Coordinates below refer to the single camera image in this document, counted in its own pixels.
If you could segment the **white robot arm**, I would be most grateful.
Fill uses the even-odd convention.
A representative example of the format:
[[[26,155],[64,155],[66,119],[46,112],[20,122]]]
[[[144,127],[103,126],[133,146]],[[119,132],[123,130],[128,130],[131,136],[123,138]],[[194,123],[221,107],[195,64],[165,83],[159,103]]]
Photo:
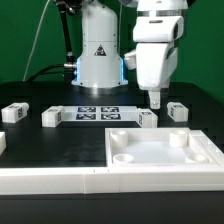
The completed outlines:
[[[70,83],[97,94],[128,83],[123,69],[134,69],[140,89],[149,94],[150,107],[160,107],[160,91],[169,85],[177,67],[175,41],[184,32],[182,12],[187,0],[119,0],[137,10],[133,41],[137,46],[120,56],[117,52],[117,16],[98,0],[53,0],[58,7],[66,44]],[[83,51],[75,58],[66,16],[82,13]]]

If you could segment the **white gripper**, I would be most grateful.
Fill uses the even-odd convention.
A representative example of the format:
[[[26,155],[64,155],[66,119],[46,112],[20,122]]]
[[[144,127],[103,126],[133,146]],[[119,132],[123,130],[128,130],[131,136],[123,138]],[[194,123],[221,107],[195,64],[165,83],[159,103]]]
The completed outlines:
[[[124,56],[129,70],[135,69],[137,83],[148,90],[150,107],[160,108],[159,90],[169,80],[177,67],[178,48],[170,43],[138,43],[136,49]]]

